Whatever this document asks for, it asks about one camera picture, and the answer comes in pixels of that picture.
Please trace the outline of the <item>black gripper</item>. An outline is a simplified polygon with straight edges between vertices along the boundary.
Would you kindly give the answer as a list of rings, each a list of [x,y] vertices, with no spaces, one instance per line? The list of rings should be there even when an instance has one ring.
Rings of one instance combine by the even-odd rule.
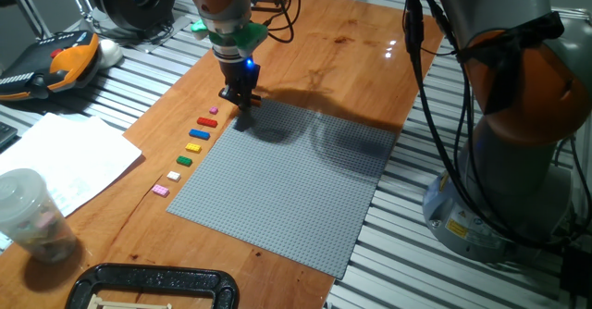
[[[227,84],[218,93],[220,98],[231,102],[240,110],[248,110],[253,102],[259,101],[259,96],[253,93],[258,81],[259,65],[251,56],[235,62],[220,61],[219,65]],[[240,83],[240,93],[230,86],[237,83]]]

